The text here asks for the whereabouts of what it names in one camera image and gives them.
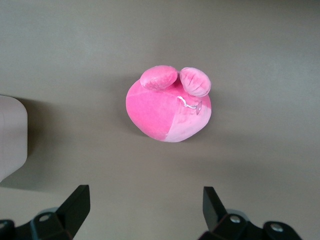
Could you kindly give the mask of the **pink plush toy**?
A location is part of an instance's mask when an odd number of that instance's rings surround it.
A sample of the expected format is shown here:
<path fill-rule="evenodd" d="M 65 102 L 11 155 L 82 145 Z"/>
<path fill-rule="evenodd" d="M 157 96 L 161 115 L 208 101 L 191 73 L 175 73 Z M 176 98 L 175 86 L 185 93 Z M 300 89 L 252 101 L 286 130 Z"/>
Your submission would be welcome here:
<path fill-rule="evenodd" d="M 210 90 L 209 77 L 197 68 L 154 66 L 128 90 L 126 111 L 148 137 L 177 143 L 208 124 L 212 115 Z"/>

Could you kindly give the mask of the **brown table mat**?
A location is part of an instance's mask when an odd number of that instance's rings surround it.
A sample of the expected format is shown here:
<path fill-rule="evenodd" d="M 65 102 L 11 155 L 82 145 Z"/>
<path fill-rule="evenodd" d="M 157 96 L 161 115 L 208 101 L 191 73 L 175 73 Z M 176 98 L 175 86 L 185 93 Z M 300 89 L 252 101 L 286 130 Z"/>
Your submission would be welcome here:
<path fill-rule="evenodd" d="M 209 124 L 179 143 L 126 112 L 157 65 L 211 80 Z M 212 186 L 255 225 L 320 240 L 320 0 L 0 0 L 0 95 L 28 112 L 1 219 L 24 224 L 84 184 L 75 240 L 197 240 Z"/>

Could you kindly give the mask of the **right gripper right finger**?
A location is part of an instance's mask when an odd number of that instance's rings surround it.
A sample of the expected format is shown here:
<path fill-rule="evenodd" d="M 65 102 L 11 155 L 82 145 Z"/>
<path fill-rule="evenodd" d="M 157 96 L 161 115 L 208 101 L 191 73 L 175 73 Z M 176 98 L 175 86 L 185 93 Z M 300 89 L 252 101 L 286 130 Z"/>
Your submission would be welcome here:
<path fill-rule="evenodd" d="M 262 228 L 229 213 L 213 187 L 203 188 L 202 212 L 208 228 L 198 240 L 303 240 L 289 225 L 267 221 Z"/>

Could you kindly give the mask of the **white box lid with handle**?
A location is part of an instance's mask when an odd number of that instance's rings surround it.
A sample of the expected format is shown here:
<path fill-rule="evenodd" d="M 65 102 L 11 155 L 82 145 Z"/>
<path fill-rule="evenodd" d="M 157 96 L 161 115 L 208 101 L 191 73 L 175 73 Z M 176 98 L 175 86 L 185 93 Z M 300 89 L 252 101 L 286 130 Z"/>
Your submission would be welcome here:
<path fill-rule="evenodd" d="M 21 168 L 27 155 L 27 110 L 19 100 L 0 95 L 0 182 Z"/>

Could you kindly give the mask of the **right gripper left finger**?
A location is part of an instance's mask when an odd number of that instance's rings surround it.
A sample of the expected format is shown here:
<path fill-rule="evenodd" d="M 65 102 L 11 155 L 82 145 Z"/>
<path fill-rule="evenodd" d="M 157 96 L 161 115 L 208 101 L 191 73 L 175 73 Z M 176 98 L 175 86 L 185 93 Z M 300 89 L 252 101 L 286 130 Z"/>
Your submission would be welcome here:
<path fill-rule="evenodd" d="M 74 240 L 89 212 L 90 187 L 79 185 L 58 208 L 43 210 L 23 225 L 0 219 L 0 240 Z"/>

